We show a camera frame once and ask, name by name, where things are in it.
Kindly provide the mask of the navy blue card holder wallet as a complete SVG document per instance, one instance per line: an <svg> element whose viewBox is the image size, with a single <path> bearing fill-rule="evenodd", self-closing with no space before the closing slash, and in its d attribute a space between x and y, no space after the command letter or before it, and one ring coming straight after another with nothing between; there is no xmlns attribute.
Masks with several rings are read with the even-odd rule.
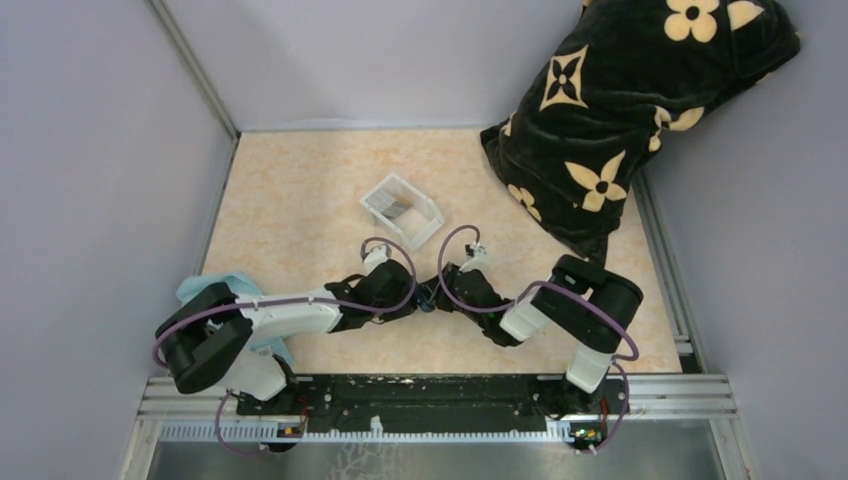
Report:
<svg viewBox="0 0 848 480"><path fill-rule="evenodd" d="M433 311L435 310L434 305L433 305L432 303L430 303L430 302L429 302L427 299L425 299L425 298L419 298L419 297L417 297L417 298L416 298L416 304L417 304L418 308L419 308L422 312L425 312L425 313L431 313L431 312L433 312Z"/></svg>

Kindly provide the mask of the white plastic card box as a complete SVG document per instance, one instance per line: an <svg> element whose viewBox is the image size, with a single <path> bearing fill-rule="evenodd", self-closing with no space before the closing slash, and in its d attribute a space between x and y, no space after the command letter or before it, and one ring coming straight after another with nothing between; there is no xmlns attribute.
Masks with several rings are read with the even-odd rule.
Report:
<svg viewBox="0 0 848 480"><path fill-rule="evenodd" d="M396 235L410 251L419 250L445 224L435 201L396 173L378 182L359 203L375 224Z"/></svg>

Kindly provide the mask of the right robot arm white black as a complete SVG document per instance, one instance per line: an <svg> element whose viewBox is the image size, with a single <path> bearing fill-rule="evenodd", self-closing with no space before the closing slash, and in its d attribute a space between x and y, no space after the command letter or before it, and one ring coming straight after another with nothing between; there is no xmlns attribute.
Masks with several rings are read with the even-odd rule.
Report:
<svg viewBox="0 0 848 480"><path fill-rule="evenodd" d="M512 300L499 295L483 273L486 253L467 246L461 266L447 263L419 287L428 309L458 312L493 343L516 347L556 325L577 342L564 375L563 398L576 412L590 411L602 398L602 382L624 342L631 360L638 347L627 335L644 294L631 280L571 255L561 256L549 277L534 281Z"/></svg>

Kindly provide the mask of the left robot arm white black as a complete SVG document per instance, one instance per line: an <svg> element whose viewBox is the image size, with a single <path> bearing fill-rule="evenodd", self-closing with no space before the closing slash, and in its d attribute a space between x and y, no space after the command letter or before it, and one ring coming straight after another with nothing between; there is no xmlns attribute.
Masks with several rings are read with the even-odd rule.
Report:
<svg viewBox="0 0 848 480"><path fill-rule="evenodd" d="M154 360L181 394L223 387L277 414L288 413L300 399L296 375L282 356L263 355L254 345L356 330L412 314L416 269L408 253L401 261L393 259L394 247L379 241L362 254L364 273L301 294L241 295L215 282L156 330Z"/></svg>

